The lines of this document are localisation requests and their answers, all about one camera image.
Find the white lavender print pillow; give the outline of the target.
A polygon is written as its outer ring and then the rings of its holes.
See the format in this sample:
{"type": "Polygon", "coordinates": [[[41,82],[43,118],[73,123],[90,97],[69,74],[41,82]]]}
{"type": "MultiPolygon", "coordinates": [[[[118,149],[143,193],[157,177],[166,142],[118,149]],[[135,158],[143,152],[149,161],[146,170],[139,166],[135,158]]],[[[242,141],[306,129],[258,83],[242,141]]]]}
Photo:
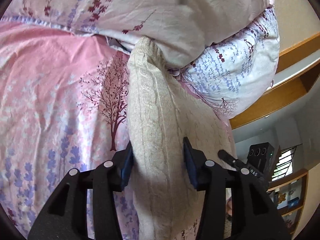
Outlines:
{"type": "Polygon", "coordinates": [[[178,79],[218,116],[232,119],[272,86],[279,48],[277,17],[269,7],[235,35],[207,47],[178,79]]]}

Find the pale pink floral pillow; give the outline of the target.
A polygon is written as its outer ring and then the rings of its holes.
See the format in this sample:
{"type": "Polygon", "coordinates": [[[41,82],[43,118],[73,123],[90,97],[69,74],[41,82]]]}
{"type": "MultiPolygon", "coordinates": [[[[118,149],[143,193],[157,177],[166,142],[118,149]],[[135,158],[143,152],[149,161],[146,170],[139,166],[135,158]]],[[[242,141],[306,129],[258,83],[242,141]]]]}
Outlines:
{"type": "Polygon", "coordinates": [[[101,35],[129,53],[143,36],[182,68],[206,47],[247,27],[274,0],[12,0],[3,21],[101,35]]]}

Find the wooden shelf unit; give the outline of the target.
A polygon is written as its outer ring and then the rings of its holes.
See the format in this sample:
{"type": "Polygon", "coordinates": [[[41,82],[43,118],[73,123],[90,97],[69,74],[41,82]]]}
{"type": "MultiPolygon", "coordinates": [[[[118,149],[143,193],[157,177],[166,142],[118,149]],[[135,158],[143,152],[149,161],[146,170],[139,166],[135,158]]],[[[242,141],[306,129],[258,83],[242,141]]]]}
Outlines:
{"type": "Polygon", "coordinates": [[[308,187],[308,170],[305,168],[271,181],[267,193],[276,205],[293,238],[302,215],[308,187]]]}

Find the beige cable-knit sweater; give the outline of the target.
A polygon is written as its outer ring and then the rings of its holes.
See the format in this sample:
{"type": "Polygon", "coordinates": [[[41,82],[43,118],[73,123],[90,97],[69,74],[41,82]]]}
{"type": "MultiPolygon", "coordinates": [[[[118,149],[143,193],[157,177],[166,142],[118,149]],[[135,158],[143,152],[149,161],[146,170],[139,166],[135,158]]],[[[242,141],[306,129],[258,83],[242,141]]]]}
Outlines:
{"type": "Polygon", "coordinates": [[[229,122],[181,86],[150,38],[136,43],[127,67],[127,125],[134,155],[130,185],[139,238],[195,239],[204,194],[190,183],[183,139],[219,161],[219,150],[235,155],[229,122]]]}

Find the pink floral bed sheet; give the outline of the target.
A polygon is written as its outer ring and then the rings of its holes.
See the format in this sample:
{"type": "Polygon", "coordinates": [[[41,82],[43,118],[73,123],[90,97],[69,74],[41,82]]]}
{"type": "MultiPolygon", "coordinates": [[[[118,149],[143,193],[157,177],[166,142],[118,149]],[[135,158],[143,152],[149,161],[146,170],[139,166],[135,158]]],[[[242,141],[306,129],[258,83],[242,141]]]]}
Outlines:
{"type": "Polygon", "coordinates": [[[100,36],[1,23],[1,205],[23,237],[70,169],[126,147],[128,59],[100,36]]]}

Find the wooden headboard frame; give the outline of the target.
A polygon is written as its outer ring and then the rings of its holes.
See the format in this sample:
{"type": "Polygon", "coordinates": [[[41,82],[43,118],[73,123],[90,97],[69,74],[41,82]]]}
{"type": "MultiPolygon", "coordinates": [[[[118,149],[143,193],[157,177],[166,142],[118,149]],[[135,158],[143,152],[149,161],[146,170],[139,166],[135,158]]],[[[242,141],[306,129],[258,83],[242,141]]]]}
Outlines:
{"type": "Polygon", "coordinates": [[[319,33],[280,53],[274,84],[243,113],[230,120],[233,129],[264,118],[305,96],[319,79],[319,33]]]}

